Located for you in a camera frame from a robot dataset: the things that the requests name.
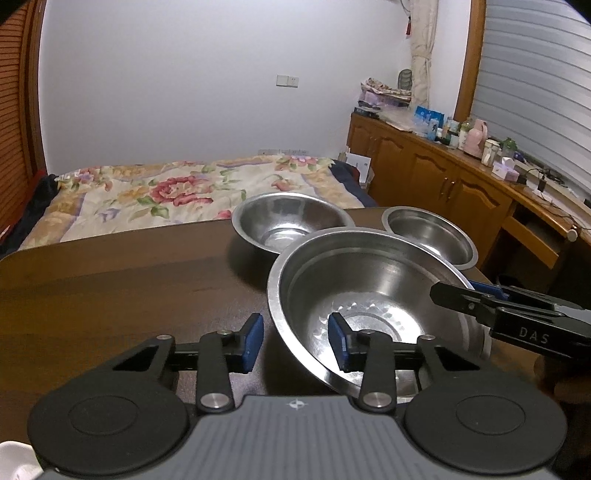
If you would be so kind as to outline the large steel bowl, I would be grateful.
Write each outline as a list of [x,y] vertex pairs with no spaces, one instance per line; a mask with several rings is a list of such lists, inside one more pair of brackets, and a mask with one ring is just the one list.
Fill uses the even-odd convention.
[[311,375],[339,394],[359,395],[363,375],[339,370],[328,320],[415,343],[431,334],[487,359],[492,340],[473,317],[436,305],[431,287],[469,288],[467,277],[428,248],[371,228],[339,227],[295,241],[270,269],[266,297],[284,345]]

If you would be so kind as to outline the medium steel bowl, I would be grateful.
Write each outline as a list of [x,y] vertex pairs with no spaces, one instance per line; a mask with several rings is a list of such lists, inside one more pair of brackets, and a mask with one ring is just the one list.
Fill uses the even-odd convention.
[[233,210],[231,223],[242,240],[274,255],[308,234],[356,226],[344,209],[297,192],[264,193],[246,199]]

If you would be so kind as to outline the white paper bag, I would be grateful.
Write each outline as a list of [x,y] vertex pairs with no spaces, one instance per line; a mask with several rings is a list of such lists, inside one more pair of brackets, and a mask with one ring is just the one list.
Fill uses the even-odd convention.
[[355,167],[360,174],[360,184],[367,184],[370,179],[370,157],[354,154],[351,152],[346,153],[346,163]]

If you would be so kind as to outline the floral bed quilt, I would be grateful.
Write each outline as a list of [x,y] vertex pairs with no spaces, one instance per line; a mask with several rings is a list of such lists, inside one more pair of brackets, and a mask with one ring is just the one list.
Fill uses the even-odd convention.
[[21,249],[228,220],[238,204],[270,192],[304,193],[342,209],[375,206],[346,164],[310,156],[87,167],[60,175],[56,183],[56,195]]

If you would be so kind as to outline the wall socket strip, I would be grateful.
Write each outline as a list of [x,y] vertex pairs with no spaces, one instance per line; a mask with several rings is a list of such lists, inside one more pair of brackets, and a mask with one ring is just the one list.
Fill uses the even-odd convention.
[[308,156],[308,150],[304,149],[259,149],[257,155],[282,155],[282,156]]

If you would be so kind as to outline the blue photo box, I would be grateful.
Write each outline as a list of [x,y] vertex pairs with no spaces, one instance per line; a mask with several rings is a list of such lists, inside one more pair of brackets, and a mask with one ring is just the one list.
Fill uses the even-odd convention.
[[441,112],[417,106],[413,116],[413,132],[434,141],[438,130],[443,127],[445,115]]

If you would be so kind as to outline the louvered wooden wardrobe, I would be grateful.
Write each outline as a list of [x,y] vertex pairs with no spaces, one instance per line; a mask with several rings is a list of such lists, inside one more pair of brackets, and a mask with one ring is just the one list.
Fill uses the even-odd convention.
[[1,230],[22,216],[46,174],[39,115],[44,1],[1,3]]

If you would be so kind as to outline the beige curtain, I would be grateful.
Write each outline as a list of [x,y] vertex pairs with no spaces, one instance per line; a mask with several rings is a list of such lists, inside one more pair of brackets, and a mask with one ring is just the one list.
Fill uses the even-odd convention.
[[412,104],[429,107],[431,64],[438,23],[438,0],[410,2]]

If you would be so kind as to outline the wooden sideboard cabinet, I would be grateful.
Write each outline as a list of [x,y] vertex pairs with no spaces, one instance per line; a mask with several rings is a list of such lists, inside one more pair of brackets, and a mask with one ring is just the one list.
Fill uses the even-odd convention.
[[590,260],[589,230],[532,188],[497,178],[460,150],[356,113],[346,145],[370,158],[370,197],[382,207],[418,207],[447,218],[473,240],[480,266],[503,233],[553,272]]

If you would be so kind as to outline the wall light switch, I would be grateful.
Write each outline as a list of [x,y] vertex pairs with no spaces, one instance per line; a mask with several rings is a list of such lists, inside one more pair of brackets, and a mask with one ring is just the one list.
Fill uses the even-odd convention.
[[281,88],[297,88],[298,78],[288,75],[277,75],[276,86]]

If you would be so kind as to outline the window roller blind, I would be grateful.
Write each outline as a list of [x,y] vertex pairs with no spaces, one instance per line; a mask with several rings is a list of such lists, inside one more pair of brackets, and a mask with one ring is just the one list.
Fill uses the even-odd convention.
[[590,188],[590,24],[566,1],[490,1],[474,117]]

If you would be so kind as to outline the pink bottle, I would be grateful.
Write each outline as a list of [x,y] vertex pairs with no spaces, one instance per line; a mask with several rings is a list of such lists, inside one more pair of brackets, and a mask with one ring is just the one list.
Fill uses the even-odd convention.
[[488,139],[488,125],[484,120],[476,119],[473,127],[468,131],[464,152],[470,156],[481,159],[486,140]]

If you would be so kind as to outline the small steel bowl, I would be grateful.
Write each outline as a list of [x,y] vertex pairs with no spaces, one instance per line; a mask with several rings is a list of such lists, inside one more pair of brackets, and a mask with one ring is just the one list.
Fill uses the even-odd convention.
[[431,211],[391,207],[384,211],[382,224],[388,232],[426,247],[458,270],[471,269],[478,263],[479,253],[473,240],[457,225]]

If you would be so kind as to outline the white object at table edge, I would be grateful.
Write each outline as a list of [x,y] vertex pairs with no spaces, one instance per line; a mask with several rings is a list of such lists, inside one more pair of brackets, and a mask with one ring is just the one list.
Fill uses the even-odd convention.
[[34,480],[43,472],[33,448],[18,441],[0,443],[0,479]]

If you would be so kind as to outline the folded cloth pile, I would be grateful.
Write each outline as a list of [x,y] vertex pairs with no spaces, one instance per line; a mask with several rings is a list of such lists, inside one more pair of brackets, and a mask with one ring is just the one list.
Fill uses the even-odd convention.
[[405,107],[412,101],[410,90],[392,88],[374,78],[361,83],[361,94],[358,102],[373,108]]

